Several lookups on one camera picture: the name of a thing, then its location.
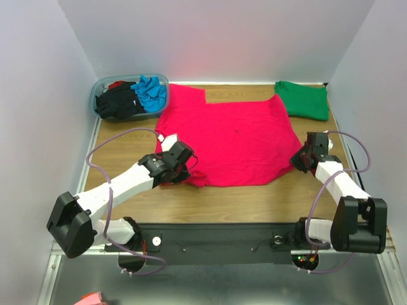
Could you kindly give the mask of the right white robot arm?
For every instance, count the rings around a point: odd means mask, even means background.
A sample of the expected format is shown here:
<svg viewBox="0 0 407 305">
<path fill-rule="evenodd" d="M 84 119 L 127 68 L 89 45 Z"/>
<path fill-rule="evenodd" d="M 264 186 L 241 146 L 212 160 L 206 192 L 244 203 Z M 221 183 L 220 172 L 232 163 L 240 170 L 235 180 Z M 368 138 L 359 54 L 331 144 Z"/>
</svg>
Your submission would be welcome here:
<svg viewBox="0 0 407 305">
<path fill-rule="evenodd" d="M 359 187 L 350 176 L 352 170 L 329 153 L 329 134 L 309 132 L 290 162 L 322 183 L 320 191 L 328 191 L 336 203 L 335 216 L 333 220 L 313 217 L 319 201 L 315 199 L 308 216 L 296 223 L 293 242 L 300 248 L 311 245 L 338 252 L 380 254 L 386 246 L 387 204 Z"/>
</svg>

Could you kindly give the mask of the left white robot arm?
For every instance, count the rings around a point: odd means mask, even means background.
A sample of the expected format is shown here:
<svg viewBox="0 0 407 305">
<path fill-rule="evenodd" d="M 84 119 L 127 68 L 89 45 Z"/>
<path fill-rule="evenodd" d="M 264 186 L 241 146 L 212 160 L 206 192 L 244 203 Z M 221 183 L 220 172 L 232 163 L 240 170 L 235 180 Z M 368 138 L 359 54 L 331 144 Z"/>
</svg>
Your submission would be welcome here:
<svg viewBox="0 0 407 305">
<path fill-rule="evenodd" d="M 160 184 L 178 183 L 189 177 L 187 162 L 192 148 L 181 141 L 163 141 L 163 152 L 147 154 L 119 176 L 76 195 L 61 194 L 46 228 L 65 255 L 76 258 L 94 245 L 117 243 L 127 250 L 141 245 L 141 230 L 130 218 L 102 220 L 124 201 Z"/>
</svg>

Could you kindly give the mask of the pink red t shirt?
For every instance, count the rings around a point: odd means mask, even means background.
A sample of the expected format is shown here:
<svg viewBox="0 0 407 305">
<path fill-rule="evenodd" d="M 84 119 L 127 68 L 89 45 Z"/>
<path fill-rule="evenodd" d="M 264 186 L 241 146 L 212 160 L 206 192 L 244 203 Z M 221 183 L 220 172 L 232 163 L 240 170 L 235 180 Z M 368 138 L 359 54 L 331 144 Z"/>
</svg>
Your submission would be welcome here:
<svg viewBox="0 0 407 305">
<path fill-rule="evenodd" d="M 169 105 L 156 130 L 178 134 L 195 157 L 188 171 L 199 171 L 196 187 L 261 186 L 292 170 L 300 150 L 282 99 L 208 103 L 205 90 L 170 85 Z"/>
</svg>

